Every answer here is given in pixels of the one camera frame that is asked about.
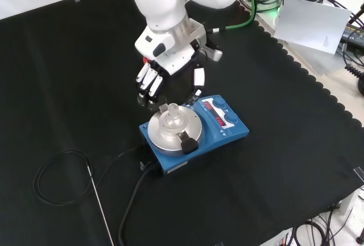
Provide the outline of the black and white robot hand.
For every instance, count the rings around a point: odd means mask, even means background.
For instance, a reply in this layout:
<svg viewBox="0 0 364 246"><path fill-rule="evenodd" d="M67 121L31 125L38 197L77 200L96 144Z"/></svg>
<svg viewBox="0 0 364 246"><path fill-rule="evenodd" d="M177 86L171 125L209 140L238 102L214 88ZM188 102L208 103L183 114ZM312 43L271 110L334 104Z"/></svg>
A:
<svg viewBox="0 0 364 246"><path fill-rule="evenodd" d="M138 103L157 104L166 78L187 67L205 44L204 26L188 16L170 28L148 24L135 42L135 48L147 59L135 79Z"/></svg>

